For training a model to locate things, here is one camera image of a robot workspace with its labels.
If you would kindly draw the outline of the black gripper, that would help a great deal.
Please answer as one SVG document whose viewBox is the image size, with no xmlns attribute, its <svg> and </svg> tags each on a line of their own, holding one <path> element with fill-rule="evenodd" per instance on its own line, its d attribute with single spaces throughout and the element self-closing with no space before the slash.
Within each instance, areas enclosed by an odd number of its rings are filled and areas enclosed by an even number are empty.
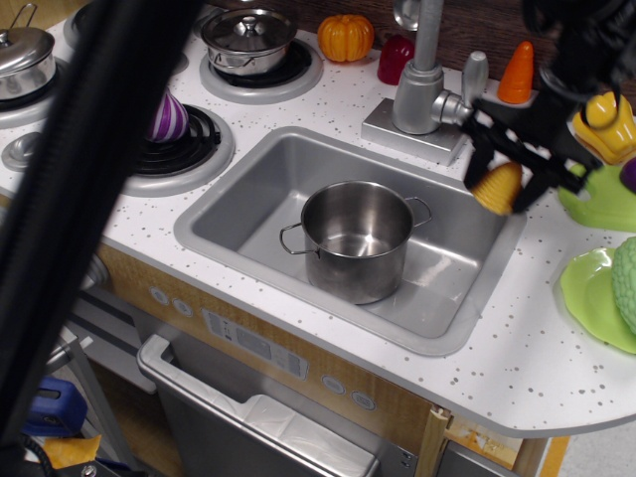
<svg viewBox="0 0 636 477">
<path fill-rule="evenodd" d="M 541 70 L 540 78 L 541 87 L 529 106 L 511 107 L 476 99 L 461 124 L 473 145 L 463 179 L 468 190 L 474 189 L 489 171 L 496 152 L 532 172 L 513 203 L 514 214 L 523 212 L 549 188 L 579 192 L 587 176 L 601 166 L 568 129 L 568 122 L 586 96 L 549 69 Z"/>
</svg>

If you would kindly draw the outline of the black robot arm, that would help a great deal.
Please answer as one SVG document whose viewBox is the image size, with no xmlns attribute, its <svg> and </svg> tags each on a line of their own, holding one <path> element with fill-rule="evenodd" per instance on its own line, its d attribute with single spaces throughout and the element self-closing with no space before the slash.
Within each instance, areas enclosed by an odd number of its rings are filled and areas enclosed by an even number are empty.
<svg viewBox="0 0 636 477">
<path fill-rule="evenodd" d="M 71 61 L 44 138 L 9 207 L 1 233 L 1 444 L 14 451 L 27 403 L 102 238 L 122 242 L 110 222 L 141 144 L 142 129 L 175 65 L 197 1 L 101 1 Z M 195 264 L 169 239 L 144 242 L 168 268 L 199 280 L 241 311 L 262 317 L 320 350 L 381 376 L 426 400 L 502 434 L 589 432 L 635 417 L 635 362 L 585 342 L 568 358 L 554 342 L 528 348 L 518 331 L 500 333 L 506 296 L 533 336 L 564 337 L 549 279 L 562 253 L 582 249 L 582 232 L 539 214 L 498 282 L 494 301 L 465 350 L 423 358 L 320 310 L 263 280 L 227 272 L 211 259 Z"/>
</svg>

